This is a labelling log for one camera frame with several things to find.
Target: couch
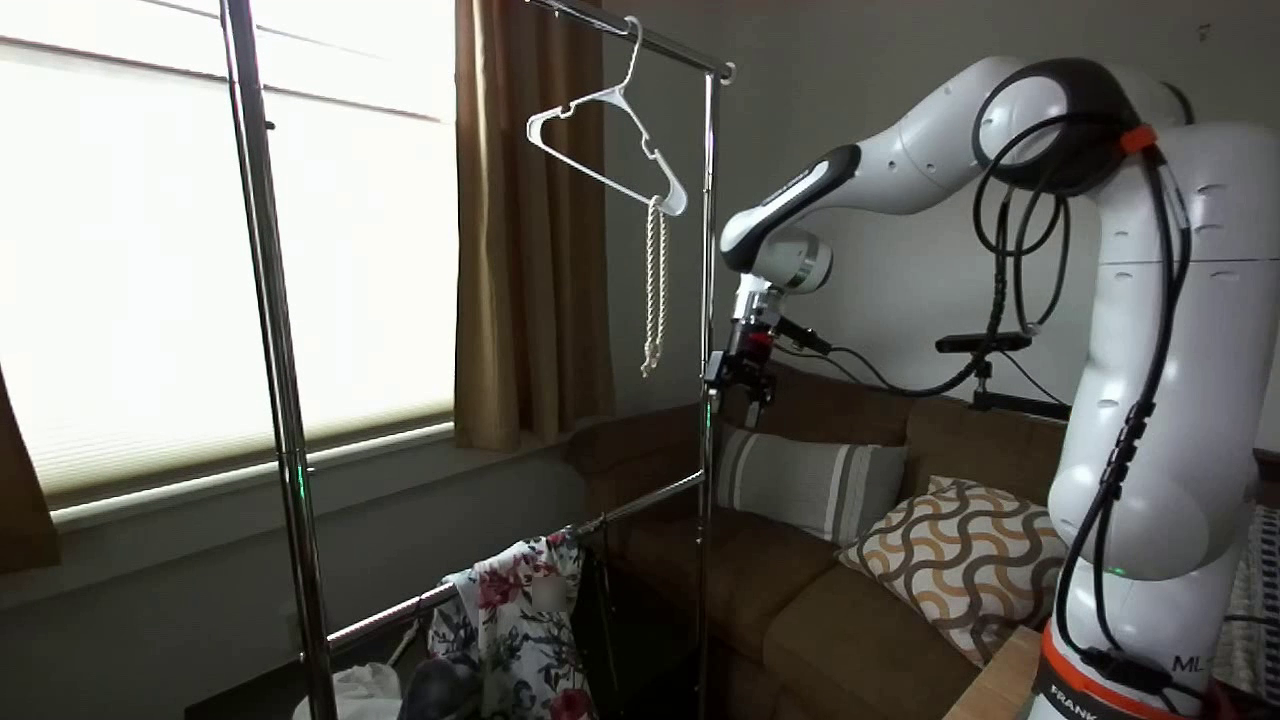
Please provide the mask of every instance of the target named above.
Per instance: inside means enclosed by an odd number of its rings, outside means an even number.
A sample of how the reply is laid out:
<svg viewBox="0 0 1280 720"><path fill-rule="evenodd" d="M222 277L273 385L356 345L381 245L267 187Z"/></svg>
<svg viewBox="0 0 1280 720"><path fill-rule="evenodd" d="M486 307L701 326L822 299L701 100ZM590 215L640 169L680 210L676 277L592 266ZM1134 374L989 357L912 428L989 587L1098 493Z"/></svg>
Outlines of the couch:
<svg viewBox="0 0 1280 720"><path fill-rule="evenodd" d="M898 495L968 477L1043 503L1065 422L960 401L889 397L777 366L755 431L808 445L906 448ZM564 448L590 510L701 467L701 406L603 420ZM692 495L608 527L608 567L670 613L697 606ZM729 720L935 720L976 678L968 659L889 584L836 559L836 544L760 510L717 506L708 534L711 716Z"/></svg>

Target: throw pillow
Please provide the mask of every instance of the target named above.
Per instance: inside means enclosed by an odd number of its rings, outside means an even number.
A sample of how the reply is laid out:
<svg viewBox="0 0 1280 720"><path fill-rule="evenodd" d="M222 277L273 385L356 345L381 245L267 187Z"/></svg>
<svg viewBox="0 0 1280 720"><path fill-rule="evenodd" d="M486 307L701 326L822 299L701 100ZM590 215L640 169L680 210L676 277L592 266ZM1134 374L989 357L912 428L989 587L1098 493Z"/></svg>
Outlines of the throw pillow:
<svg viewBox="0 0 1280 720"><path fill-rule="evenodd" d="M1017 623L1048 613L1065 544L1040 503L931 477L924 495L900 498L839 559L910 599L971 665L989 665Z"/></svg>
<svg viewBox="0 0 1280 720"><path fill-rule="evenodd" d="M880 445L803 445L729 428L717 503L856 544L898 498L910 451Z"/></svg>

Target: curtain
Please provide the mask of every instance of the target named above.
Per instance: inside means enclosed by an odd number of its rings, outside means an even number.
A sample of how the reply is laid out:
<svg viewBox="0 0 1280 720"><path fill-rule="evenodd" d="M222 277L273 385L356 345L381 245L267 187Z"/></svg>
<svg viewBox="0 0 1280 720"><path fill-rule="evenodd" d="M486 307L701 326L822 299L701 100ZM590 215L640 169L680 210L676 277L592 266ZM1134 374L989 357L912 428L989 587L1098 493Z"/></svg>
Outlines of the curtain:
<svg viewBox="0 0 1280 720"><path fill-rule="evenodd" d="M55 564L55 533L0 373L0 576L39 564Z"/></svg>
<svg viewBox="0 0 1280 720"><path fill-rule="evenodd" d="M525 114L599 87L599 37L513 0L455 0L455 33L455 441L516 448L611 410L603 187L525 141ZM548 141L603 159L599 114Z"/></svg>

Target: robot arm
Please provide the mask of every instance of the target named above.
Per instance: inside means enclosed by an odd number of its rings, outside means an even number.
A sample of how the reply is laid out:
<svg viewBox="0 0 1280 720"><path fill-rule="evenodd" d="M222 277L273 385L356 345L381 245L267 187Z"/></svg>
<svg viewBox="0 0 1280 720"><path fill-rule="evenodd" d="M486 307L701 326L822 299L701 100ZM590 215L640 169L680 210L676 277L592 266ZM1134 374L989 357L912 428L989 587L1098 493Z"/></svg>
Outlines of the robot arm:
<svg viewBox="0 0 1280 720"><path fill-rule="evenodd" d="M1136 70L997 54L722 233L726 261L744 271L729 357L760 357L773 299L831 271L831 247L803 233L813 210L924 210L986 170L1098 200L1091 345L1048 503L1074 559L1043 633L1052 678L1038 716L1182 716L1210 685L1280 307L1280 215L1270 205L1280 151L1251 126L1182 124L1184 100ZM1184 210L1177 182L1197 187ZM1172 410L1148 428L1156 388Z"/></svg>

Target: white hanger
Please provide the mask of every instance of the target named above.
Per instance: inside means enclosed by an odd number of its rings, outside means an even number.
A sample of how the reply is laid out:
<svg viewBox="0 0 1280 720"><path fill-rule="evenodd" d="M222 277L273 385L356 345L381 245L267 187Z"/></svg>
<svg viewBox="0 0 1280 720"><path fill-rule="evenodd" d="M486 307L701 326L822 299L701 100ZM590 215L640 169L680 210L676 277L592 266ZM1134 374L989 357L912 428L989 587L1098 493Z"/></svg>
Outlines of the white hanger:
<svg viewBox="0 0 1280 720"><path fill-rule="evenodd" d="M595 169L590 169L590 163L555 151L555 149L544 141L544 124L548 124L548 119L568 119L579 103L611 103L611 109L627 111L632 124L640 126L640 151L670 176L670 191L663 191L663 200L660 200L660 210L663 210L663 215L680 215L680 210L687 209L687 191L686 191L680 176L672 170L672 163L663 159L663 151L652 149L644 119L632 111L632 103L627 103L627 96L624 96L624 87L627 87L632 76L636 76L640 47L644 47L644 22L640 22L636 15L627 15L627 22L636 28L627 76L624 76L622 82L611 82L611 87L599 87L599 92L590 92L590 96L579 96L579 100L568 100L568 103L532 111L532 114L525 119L525 137L527 137L527 142L536 142L541 151L555 154L560 163L568 163L568 169L577 169L577 170L584 170L584 176L592 176L592 179L599 179L599 182L608 182L608 187L618 187L618 191L624 191L624 196L632 196L632 200L640 200L640 205L652 205L652 196L644 196L644 191L636 191L636 187L627 187L627 182L622 182L622 179L611 179L611 176L603 176L603 170L595 170Z"/></svg>

